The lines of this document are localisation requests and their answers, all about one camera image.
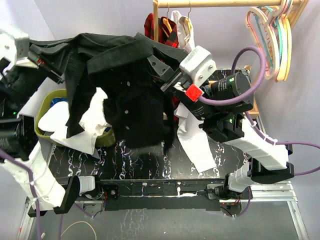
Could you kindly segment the black button shirt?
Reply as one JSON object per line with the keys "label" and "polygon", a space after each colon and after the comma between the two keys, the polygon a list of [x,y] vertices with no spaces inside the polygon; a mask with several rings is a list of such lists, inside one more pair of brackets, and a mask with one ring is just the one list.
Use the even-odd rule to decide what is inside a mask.
{"label": "black button shirt", "polygon": [[67,138],[84,131],[80,120],[97,88],[101,88],[107,96],[103,101],[104,118],[116,139],[125,141],[129,148],[160,143],[165,152],[171,148],[175,137],[174,106],[171,97],[160,89],[147,58],[154,55],[176,69],[188,54],[184,49],[142,34],[81,33],[61,40],[32,41],[43,48],[67,44],[62,67],[69,108]]}

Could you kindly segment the aluminium table frame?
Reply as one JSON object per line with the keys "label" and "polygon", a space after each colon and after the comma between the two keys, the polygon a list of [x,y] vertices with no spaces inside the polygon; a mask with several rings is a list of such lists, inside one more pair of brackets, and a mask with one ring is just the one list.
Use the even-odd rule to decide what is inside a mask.
{"label": "aluminium table frame", "polygon": [[[308,240],[309,236],[303,222],[296,193],[290,181],[284,181],[272,185],[255,184],[251,187],[253,198],[251,202],[286,202],[288,204],[289,212],[292,221],[300,240]],[[26,240],[31,232],[31,227],[34,222],[28,216],[31,209],[29,199],[26,199],[22,220],[18,232],[18,240]]]}

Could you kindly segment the red plaid hanging shirt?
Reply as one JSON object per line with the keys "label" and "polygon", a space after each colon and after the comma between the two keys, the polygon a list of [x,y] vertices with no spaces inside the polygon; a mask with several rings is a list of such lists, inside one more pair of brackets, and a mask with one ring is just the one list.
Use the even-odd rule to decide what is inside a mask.
{"label": "red plaid hanging shirt", "polygon": [[[144,23],[144,35],[154,40],[154,14],[150,13]],[[169,18],[158,18],[158,42],[173,48],[179,47],[177,25]]]}

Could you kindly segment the blue garment in basket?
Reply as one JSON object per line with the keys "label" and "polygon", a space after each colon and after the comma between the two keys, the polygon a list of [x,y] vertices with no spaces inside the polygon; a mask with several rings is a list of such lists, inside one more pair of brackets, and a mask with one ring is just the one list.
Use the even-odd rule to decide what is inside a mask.
{"label": "blue garment in basket", "polygon": [[68,102],[68,99],[66,97],[55,97],[50,102],[50,108],[52,108],[55,104],[60,102]]}

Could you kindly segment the yellow plastic hanger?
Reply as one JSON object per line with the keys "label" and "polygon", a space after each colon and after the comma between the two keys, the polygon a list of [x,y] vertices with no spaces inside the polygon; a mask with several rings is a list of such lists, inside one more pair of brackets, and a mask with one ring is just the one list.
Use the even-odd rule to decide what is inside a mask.
{"label": "yellow plastic hanger", "polygon": [[286,81],[291,68],[292,60],[292,30],[288,17],[283,14],[281,17],[283,23],[283,51],[282,51],[282,60],[279,65],[279,71],[276,77],[276,81]]}

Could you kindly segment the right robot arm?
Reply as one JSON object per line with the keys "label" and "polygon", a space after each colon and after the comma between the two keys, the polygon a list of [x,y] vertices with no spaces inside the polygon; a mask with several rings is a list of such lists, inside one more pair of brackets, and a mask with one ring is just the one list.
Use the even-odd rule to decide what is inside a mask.
{"label": "right robot arm", "polygon": [[253,97],[239,97],[250,88],[247,77],[233,72],[212,85],[206,81],[216,71],[210,54],[187,56],[176,69],[155,56],[148,59],[151,71],[162,83],[161,90],[174,94],[177,108],[177,137],[199,172],[206,171],[212,160],[209,139],[236,147],[250,158],[241,168],[229,173],[223,185],[209,190],[217,199],[237,198],[252,184],[275,184],[294,177],[289,162],[290,145],[278,145],[268,139],[256,126],[247,110]]}

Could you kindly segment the wooden clothes rack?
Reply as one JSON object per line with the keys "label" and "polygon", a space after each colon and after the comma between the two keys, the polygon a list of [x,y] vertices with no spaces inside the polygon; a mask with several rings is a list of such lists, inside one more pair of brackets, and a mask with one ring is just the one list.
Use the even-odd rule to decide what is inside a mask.
{"label": "wooden clothes rack", "polygon": [[[253,45],[245,27],[246,7],[200,7],[193,8],[190,18],[194,26],[194,39],[212,52],[220,68],[231,67],[236,53],[243,47]],[[318,52],[313,47],[318,36],[320,2],[311,0],[292,26],[291,65],[287,81],[265,80],[255,94],[262,118],[272,121],[291,121],[301,124],[316,114],[317,92],[313,89],[313,75],[317,72]]]}

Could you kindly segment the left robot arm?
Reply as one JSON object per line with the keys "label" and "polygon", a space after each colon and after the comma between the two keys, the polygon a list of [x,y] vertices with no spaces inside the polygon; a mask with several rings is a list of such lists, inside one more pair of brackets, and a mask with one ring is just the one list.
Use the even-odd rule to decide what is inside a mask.
{"label": "left robot arm", "polygon": [[11,25],[0,26],[0,165],[29,198],[30,217],[51,210],[66,214],[83,193],[93,200],[103,195],[104,188],[94,176],[71,176],[59,183],[41,153],[34,151],[39,144],[35,119],[20,113],[45,79],[64,82],[66,50],[64,42],[43,48],[27,33]]}

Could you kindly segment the teal plastic hanger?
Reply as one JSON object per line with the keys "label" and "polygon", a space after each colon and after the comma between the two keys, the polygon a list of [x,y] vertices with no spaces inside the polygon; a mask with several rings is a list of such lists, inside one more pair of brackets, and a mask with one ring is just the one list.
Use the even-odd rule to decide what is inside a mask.
{"label": "teal plastic hanger", "polygon": [[276,9],[276,5],[273,6],[260,6],[261,10],[266,11],[266,16],[270,17],[269,25],[273,27],[277,33],[278,39],[278,51],[279,51],[279,63],[282,62],[282,54],[283,54],[283,23],[282,23],[282,15],[286,14],[293,4],[292,0],[282,0],[278,9]]}

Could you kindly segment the white hanging shirt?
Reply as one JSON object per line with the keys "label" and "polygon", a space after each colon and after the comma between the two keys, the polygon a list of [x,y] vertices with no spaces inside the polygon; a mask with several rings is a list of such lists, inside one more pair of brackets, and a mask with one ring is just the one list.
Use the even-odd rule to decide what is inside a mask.
{"label": "white hanging shirt", "polygon": [[[190,53],[195,48],[192,22],[177,10],[172,11],[171,18],[177,29],[178,47]],[[185,105],[180,103],[175,110],[178,117],[178,140],[189,160],[198,173],[216,167],[210,150],[207,134],[199,128],[202,121],[198,120]]]}

